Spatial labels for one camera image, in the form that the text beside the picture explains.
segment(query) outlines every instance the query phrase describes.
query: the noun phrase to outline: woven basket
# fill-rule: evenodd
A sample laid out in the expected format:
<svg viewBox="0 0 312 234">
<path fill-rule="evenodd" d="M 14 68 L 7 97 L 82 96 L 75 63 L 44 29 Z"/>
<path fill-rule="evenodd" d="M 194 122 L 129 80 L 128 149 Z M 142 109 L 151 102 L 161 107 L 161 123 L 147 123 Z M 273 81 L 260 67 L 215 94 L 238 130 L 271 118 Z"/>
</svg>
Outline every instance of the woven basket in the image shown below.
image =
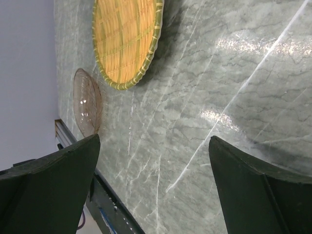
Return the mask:
<svg viewBox="0 0 312 234">
<path fill-rule="evenodd" d="M 104 79 L 125 90 L 142 79 L 157 48 L 163 0 L 95 0 L 93 45 Z"/>
</svg>

